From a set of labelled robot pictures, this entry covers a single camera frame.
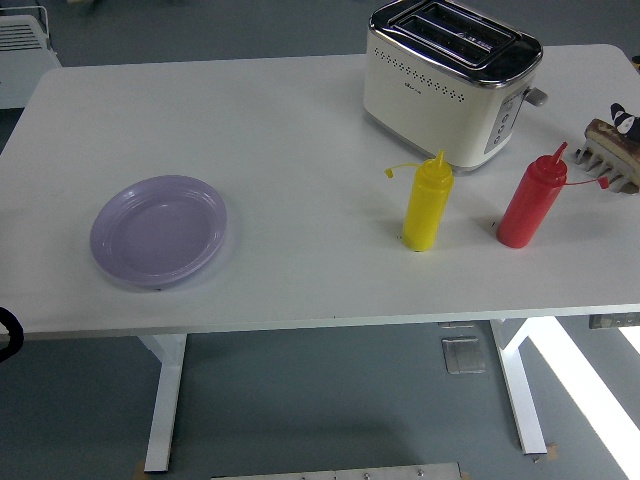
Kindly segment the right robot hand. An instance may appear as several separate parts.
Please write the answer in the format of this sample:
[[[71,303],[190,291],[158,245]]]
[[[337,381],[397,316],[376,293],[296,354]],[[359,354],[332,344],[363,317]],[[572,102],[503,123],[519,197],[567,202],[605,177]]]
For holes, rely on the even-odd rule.
[[[619,103],[610,106],[611,119],[616,130],[634,141],[639,140],[639,118],[629,114]]]

